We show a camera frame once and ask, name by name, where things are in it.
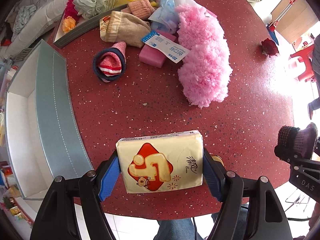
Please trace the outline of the yellow red tissue pack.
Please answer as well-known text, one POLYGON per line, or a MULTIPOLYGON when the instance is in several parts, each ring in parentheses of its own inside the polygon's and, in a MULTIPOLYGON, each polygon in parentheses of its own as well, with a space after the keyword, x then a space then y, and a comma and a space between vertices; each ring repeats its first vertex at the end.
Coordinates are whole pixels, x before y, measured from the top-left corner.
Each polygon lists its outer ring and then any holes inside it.
POLYGON ((116 149, 127 193, 175 191, 203 183, 203 137, 197 130, 123 138, 116 149))

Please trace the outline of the pink fluffy duster mop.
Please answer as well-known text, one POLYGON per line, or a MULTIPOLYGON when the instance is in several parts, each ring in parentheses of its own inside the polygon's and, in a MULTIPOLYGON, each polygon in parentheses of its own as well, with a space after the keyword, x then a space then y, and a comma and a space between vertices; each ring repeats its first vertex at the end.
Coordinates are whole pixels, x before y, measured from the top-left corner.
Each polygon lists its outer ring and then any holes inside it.
POLYGON ((178 43, 189 50, 178 69, 183 94, 190 105, 208 107, 228 96, 232 74, 230 51, 217 16, 194 0, 174 0, 178 43))

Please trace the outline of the red striped navy sock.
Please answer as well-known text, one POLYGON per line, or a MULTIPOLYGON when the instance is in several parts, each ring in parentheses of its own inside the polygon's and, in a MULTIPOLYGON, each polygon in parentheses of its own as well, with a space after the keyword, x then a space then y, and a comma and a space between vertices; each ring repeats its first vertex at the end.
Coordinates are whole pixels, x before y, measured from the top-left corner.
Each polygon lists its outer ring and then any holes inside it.
POLYGON ((117 42, 95 55, 92 68, 99 80, 109 83, 119 79, 126 70, 126 43, 117 42))

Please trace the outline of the blue white bandage packet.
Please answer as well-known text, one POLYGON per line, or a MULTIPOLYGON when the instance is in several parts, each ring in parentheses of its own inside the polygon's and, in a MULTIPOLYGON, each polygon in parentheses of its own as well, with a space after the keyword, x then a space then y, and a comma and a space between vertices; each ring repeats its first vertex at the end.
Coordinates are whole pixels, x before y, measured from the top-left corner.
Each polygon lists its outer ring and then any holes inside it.
POLYGON ((157 49, 174 63, 179 63, 190 53, 190 50, 187 48, 184 48, 154 30, 141 38, 141 41, 150 48, 157 49))

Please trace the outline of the beige knit sock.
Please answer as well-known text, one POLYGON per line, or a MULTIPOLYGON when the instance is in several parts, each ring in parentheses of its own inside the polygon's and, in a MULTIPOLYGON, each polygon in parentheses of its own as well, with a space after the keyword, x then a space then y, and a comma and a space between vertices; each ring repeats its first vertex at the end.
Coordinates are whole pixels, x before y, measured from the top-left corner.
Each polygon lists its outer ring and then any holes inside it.
POLYGON ((148 22, 121 11, 112 11, 99 21, 100 38, 105 42, 125 42, 129 46, 142 48, 141 39, 151 32, 148 22))

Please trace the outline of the grey white curved storage box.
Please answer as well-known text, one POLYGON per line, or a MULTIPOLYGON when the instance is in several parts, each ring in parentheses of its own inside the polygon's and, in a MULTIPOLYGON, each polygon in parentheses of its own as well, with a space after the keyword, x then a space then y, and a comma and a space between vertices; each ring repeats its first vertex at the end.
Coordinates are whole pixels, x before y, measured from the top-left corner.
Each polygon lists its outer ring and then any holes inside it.
POLYGON ((57 176, 74 179, 91 170, 73 112, 66 59, 40 41, 7 90, 8 154, 24 199, 42 200, 57 176))

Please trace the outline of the red plastic stool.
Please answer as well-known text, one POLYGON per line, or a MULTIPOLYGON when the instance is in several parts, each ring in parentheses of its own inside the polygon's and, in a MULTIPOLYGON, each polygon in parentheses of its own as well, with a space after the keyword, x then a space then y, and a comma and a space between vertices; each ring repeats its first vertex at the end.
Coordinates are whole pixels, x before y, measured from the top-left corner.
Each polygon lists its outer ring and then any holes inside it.
POLYGON ((315 45, 312 44, 290 55, 291 58, 297 57, 298 61, 300 63, 304 63, 305 65, 304 72, 297 77, 298 81, 307 82, 310 79, 312 79, 315 74, 312 68, 312 55, 313 55, 314 48, 315 48, 315 45))

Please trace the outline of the dark red fabric rose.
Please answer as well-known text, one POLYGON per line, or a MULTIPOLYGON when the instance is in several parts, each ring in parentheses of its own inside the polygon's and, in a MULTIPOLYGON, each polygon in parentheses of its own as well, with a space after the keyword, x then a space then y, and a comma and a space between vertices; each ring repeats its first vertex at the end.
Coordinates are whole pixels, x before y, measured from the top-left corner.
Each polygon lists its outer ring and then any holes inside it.
POLYGON ((261 47, 262 47, 262 53, 266 56, 272 57, 272 56, 277 56, 279 54, 279 50, 276 43, 269 38, 261 42, 261 47))

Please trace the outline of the person in grey jacket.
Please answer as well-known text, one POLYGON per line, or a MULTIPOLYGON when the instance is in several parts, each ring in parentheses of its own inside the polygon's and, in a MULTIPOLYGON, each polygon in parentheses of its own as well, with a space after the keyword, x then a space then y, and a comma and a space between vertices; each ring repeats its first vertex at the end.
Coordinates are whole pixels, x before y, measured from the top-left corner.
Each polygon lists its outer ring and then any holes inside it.
MULTIPOLYGON (((319 91, 320 85, 320 35, 315 38, 314 41, 314 49, 312 53, 312 60, 311 60, 312 70, 315 74, 317 89, 319 91)), ((308 104, 308 113, 310 120, 312 119, 313 112, 320 108, 320 97, 316 98, 312 102, 308 104)))

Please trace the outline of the pink foam sponge block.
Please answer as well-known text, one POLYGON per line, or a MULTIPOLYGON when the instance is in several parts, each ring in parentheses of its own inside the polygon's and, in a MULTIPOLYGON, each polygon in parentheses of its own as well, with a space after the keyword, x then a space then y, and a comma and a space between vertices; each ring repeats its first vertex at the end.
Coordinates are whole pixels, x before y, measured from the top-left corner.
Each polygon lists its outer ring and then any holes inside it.
MULTIPOLYGON (((156 32, 173 42, 176 42, 177 40, 177 37, 171 35, 170 33, 161 30, 157 30, 156 32)), ((146 44, 143 46, 139 54, 140 62, 157 68, 161 68, 163 66, 163 63, 165 62, 166 58, 167 57, 161 51, 155 48, 151 48, 146 44)))

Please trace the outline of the grey curved tray box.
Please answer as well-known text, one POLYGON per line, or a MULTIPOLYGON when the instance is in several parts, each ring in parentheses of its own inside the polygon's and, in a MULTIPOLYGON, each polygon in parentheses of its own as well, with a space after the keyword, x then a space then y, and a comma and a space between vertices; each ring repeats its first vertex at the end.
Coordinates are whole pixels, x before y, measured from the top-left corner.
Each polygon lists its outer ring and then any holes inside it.
POLYGON ((121 9, 126 8, 129 2, 130 1, 128 0, 118 0, 114 5, 113 9, 103 12, 100 15, 96 15, 90 18, 89 20, 85 20, 80 16, 80 19, 78 20, 78 22, 76 22, 76 27, 68 33, 64 33, 62 30, 62 22, 64 19, 64 15, 63 15, 60 20, 59 26, 57 27, 55 37, 53 39, 53 44, 58 48, 63 48, 64 46, 66 46, 67 44, 69 44, 70 42, 72 42, 74 39, 78 38, 82 34, 97 27, 99 25, 100 19, 103 18, 104 16, 109 15, 112 11, 120 11, 121 9))

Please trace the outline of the light blue mesh cloth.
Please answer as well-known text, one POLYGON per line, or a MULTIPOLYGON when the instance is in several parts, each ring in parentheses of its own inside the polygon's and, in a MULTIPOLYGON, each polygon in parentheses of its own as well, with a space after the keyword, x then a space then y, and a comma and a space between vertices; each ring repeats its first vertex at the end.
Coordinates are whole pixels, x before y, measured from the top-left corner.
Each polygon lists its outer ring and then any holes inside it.
POLYGON ((164 31, 166 33, 176 33, 179 25, 179 16, 175 10, 175 0, 158 0, 159 7, 148 18, 151 22, 151 29, 154 31, 164 31))

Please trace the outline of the pink knit sock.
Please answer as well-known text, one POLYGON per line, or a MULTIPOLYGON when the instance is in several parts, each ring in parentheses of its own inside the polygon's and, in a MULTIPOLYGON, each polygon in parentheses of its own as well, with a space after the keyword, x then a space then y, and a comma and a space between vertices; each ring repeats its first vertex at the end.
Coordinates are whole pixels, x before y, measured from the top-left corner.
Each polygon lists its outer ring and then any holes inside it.
POLYGON ((121 9, 121 12, 132 14, 141 20, 147 20, 154 12, 157 5, 155 2, 150 2, 150 0, 136 0, 129 2, 127 7, 121 9))

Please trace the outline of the magenta fabric flower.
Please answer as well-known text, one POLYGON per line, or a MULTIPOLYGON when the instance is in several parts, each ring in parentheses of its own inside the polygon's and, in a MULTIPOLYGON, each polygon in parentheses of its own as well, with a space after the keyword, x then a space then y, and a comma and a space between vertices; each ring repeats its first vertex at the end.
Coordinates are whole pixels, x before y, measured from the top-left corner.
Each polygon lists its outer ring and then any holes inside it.
POLYGON ((65 11, 64 11, 64 18, 71 17, 76 22, 80 19, 80 15, 78 15, 78 11, 75 8, 75 5, 73 4, 74 0, 68 0, 65 11))

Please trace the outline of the red handled mop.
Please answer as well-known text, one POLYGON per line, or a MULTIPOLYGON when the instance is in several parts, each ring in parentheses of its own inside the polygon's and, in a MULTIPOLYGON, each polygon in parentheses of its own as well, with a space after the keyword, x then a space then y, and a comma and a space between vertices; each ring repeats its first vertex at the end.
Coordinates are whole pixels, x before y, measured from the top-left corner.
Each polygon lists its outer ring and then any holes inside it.
POLYGON ((296 0, 289 0, 288 5, 283 9, 283 11, 279 14, 279 16, 273 22, 268 23, 267 26, 266 26, 270 37, 276 43, 276 45, 278 45, 279 42, 278 42, 278 39, 276 37, 275 29, 277 28, 277 25, 278 25, 279 21, 290 10, 290 8, 294 5, 295 2, 296 2, 296 0))

